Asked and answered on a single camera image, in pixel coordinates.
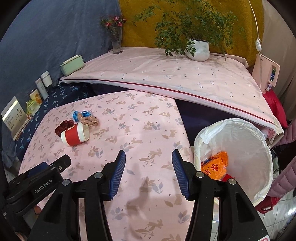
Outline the orange snack wrapper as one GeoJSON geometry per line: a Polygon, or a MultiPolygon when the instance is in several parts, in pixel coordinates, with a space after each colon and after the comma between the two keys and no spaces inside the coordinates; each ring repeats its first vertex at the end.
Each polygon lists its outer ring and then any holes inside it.
{"type": "Polygon", "coordinates": [[[201,171],[211,179],[221,180],[227,173],[227,152],[219,152],[201,163],[201,171]]]}

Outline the blue measuring tape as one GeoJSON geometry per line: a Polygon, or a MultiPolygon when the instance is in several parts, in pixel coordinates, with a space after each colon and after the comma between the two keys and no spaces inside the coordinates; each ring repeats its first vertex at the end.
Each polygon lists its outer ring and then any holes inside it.
{"type": "Polygon", "coordinates": [[[85,110],[82,112],[74,111],[74,113],[72,114],[73,120],[77,123],[86,120],[86,118],[90,116],[91,113],[85,110]]]}

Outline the red snack bag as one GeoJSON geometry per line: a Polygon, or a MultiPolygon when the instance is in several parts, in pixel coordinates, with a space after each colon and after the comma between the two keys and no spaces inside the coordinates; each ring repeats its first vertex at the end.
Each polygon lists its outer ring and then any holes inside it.
{"type": "Polygon", "coordinates": [[[226,174],[226,175],[222,178],[222,182],[227,182],[229,179],[233,179],[233,177],[230,176],[229,174],[226,174]]]}

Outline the white lined trash bin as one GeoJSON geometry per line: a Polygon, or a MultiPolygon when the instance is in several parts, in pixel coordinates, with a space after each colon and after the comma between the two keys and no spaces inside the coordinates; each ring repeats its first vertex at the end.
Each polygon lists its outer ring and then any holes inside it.
{"type": "Polygon", "coordinates": [[[254,206],[264,200],[273,182],[272,155],[263,133],[252,123],[229,118],[203,128],[194,142],[194,166],[225,151],[227,174],[237,180],[254,206]]]}

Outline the pink bunny tablecloth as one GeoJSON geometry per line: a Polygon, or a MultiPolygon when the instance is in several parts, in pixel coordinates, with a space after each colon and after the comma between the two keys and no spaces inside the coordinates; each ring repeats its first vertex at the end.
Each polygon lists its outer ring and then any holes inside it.
{"type": "Polygon", "coordinates": [[[173,157],[193,160],[172,98],[129,90],[52,109],[21,172],[71,163],[34,184],[42,212],[29,240],[184,240],[193,204],[180,191],[173,157]]]}

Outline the beige scrunchie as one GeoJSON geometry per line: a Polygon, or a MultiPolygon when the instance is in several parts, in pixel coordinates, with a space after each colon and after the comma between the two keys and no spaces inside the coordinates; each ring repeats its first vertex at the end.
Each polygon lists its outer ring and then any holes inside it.
{"type": "Polygon", "coordinates": [[[99,125],[99,120],[97,117],[91,115],[90,117],[86,118],[86,120],[80,121],[84,125],[88,126],[98,126],[99,125]]]}

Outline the dark red scrunchie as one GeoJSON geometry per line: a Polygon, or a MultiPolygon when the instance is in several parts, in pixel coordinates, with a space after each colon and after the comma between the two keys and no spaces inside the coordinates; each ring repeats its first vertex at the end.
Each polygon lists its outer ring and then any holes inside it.
{"type": "Polygon", "coordinates": [[[64,132],[65,130],[67,130],[72,126],[74,126],[73,120],[64,120],[62,123],[60,123],[60,125],[58,125],[55,128],[55,134],[60,137],[62,132],[64,132]]]}

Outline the navy floral cloth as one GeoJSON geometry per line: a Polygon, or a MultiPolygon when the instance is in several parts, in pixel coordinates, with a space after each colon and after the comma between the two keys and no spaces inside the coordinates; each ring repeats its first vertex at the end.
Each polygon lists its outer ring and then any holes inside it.
{"type": "Polygon", "coordinates": [[[42,119],[51,109],[68,104],[77,100],[93,97],[94,91],[89,84],[59,84],[53,88],[49,97],[43,101],[40,109],[30,119],[29,123],[22,131],[20,138],[16,141],[16,156],[21,161],[25,155],[28,145],[41,123],[42,119]]]}

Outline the pink padded mat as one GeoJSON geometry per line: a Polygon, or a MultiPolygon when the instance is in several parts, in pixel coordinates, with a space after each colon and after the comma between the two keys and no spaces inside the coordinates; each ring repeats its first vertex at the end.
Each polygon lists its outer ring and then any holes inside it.
{"type": "Polygon", "coordinates": [[[279,121],[239,56],[211,54],[204,62],[167,56],[162,49],[126,47],[108,52],[61,78],[141,90],[222,110],[263,127],[269,138],[283,134],[279,121]]]}

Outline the pink puffer jacket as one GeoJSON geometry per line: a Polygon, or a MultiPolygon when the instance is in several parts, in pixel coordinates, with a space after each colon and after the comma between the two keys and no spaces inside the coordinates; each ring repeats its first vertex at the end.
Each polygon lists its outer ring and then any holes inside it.
{"type": "Polygon", "coordinates": [[[295,120],[273,149],[278,158],[280,174],[273,180],[267,196],[281,198],[295,189],[295,120]]]}

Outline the tall white bottle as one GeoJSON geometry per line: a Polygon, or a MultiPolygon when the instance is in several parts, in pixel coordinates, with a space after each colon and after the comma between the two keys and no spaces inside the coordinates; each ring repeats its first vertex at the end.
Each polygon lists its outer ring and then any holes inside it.
{"type": "Polygon", "coordinates": [[[39,93],[41,94],[41,97],[43,98],[43,100],[47,99],[49,97],[49,95],[48,95],[46,87],[44,86],[41,78],[38,78],[35,81],[35,84],[36,84],[37,89],[38,89],[39,93]]]}

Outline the white round jar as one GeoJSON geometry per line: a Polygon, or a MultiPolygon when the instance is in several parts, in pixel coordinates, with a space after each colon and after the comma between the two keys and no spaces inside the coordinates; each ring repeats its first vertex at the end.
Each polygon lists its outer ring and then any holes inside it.
{"type": "Polygon", "coordinates": [[[48,71],[45,71],[40,77],[46,88],[52,85],[53,81],[48,71]]]}

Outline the mint green tissue box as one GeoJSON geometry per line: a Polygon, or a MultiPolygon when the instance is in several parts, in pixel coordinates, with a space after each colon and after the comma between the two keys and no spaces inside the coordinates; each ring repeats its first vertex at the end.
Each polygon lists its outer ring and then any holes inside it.
{"type": "Polygon", "coordinates": [[[65,76],[71,75],[73,72],[83,67],[84,61],[81,55],[75,55],[60,65],[61,71],[65,76]]]}

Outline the pink water dispenser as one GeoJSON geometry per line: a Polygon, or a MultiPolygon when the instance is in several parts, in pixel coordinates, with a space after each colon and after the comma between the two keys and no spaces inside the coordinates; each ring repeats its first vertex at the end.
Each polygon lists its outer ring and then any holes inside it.
{"type": "Polygon", "coordinates": [[[266,93],[276,86],[280,65],[262,54],[256,54],[256,61],[252,77],[262,93],[266,93]]]}

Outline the white picture frame card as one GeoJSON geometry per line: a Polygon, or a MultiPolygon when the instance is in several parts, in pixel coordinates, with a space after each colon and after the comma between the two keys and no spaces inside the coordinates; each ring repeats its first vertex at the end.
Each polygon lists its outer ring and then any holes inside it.
{"type": "Polygon", "coordinates": [[[1,112],[2,120],[11,131],[11,138],[15,141],[30,118],[25,113],[17,98],[14,96],[1,112]]]}

